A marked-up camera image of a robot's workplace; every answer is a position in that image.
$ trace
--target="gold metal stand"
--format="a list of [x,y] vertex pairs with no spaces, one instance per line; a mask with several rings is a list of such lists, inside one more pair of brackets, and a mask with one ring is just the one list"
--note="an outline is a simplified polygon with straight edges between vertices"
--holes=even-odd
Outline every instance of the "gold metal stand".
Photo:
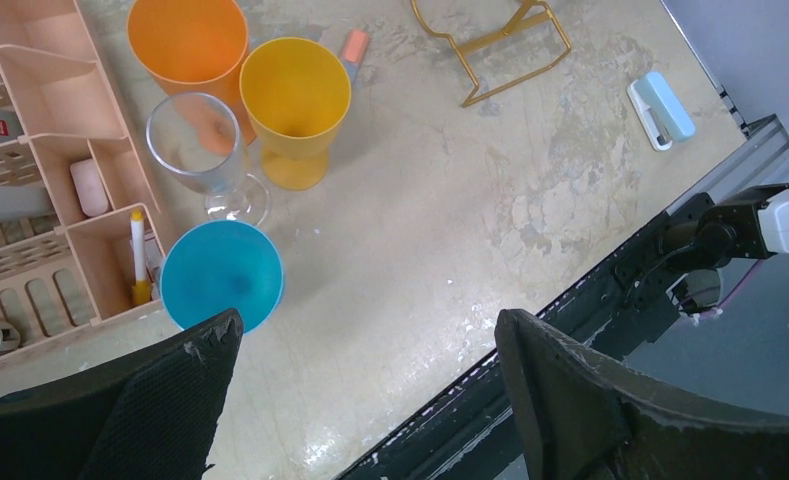
[[[550,6],[547,5],[547,2],[541,2],[535,0],[520,0],[521,1],[520,8],[518,8],[515,14],[512,15],[512,18],[510,18],[509,21],[506,22],[506,25],[504,25],[503,28],[497,30],[496,32],[488,33],[481,37],[465,42],[463,45],[459,46],[456,44],[456,40],[453,39],[453,36],[450,35],[449,33],[436,32],[435,30],[429,28],[429,25],[426,24],[426,21],[424,21],[423,16],[421,16],[420,14],[417,0],[411,0],[411,1],[412,1],[412,10],[414,10],[415,16],[418,18],[418,23],[420,23],[421,27],[424,30],[426,30],[426,33],[430,34],[431,36],[436,38],[444,38],[450,43],[450,47],[453,48],[453,51],[456,53],[456,56],[459,57],[459,61],[462,62],[462,66],[465,67],[465,71],[468,72],[468,76],[471,78],[471,82],[473,82],[474,84],[473,90],[471,90],[471,93],[468,94],[467,98],[465,98],[465,101],[462,102],[463,107],[469,107],[477,102],[485,100],[486,98],[494,95],[495,93],[500,93],[504,90],[514,87],[519,83],[529,80],[530,78],[541,75],[547,70],[550,70],[551,68],[555,67],[559,62],[562,61],[563,58],[565,58],[566,56],[568,56],[569,53],[571,53],[571,42],[568,41],[568,37],[565,35],[565,31],[562,30],[562,26],[559,25],[559,21],[556,20],[556,17],[553,15],[553,10],[550,9]],[[530,9],[536,6],[544,8],[544,11],[532,15],[530,17],[524,18],[526,17],[526,14],[529,13]],[[474,74],[473,69],[471,68],[471,65],[468,63],[465,56],[479,49],[497,43],[500,40],[503,40],[504,38],[510,35],[523,32],[524,30],[530,27],[540,25],[547,21],[553,22],[553,26],[556,27],[556,31],[559,32],[559,36],[562,38],[562,42],[565,44],[565,51],[562,52],[558,57],[556,57],[555,60],[539,68],[538,70],[535,70],[534,72],[530,72],[520,78],[516,78],[515,80],[512,80],[509,83],[491,89],[481,95],[477,95],[477,92],[479,92],[479,87],[480,87],[479,80],[477,80],[476,75]]]

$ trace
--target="marble table surface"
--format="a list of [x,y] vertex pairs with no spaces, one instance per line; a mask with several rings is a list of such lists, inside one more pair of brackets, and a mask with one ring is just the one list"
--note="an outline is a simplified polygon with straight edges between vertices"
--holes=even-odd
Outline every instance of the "marble table surface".
[[[132,0],[81,0],[135,124],[164,94],[129,49]],[[513,0],[421,2],[438,30],[497,28]],[[244,338],[207,479],[331,478],[494,346],[501,308],[538,311],[742,143],[657,0],[554,0],[573,44],[555,69],[479,103],[406,0],[239,0],[251,42],[372,40],[331,169],[271,185],[285,263],[277,312]],[[488,85],[557,54],[538,27],[473,57]],[[697,136],[655,152],[626,95],[658,70]],[[258,143],[250,147],[257,158]],[[180,230],[201,199],[156,170]],[[0,395],[173,335],[164,312],[0,374]]]

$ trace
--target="yellow cup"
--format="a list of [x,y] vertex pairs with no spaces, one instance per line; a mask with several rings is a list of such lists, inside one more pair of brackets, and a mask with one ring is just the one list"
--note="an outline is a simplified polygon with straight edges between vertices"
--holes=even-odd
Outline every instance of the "yellow cup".
[[[255,140],[238,88],[250,51],[247,21],[234,0],[136,0],[127,32],[135,56],[165,93],[214,95],[238,117],[245,142]],[[195,112],[180,114],[196,122]]]
[[274,184],[305,190],[320,182],[350,96],[341,60],[318,43],[285,37],[253,50],[241,69],[241,97]]

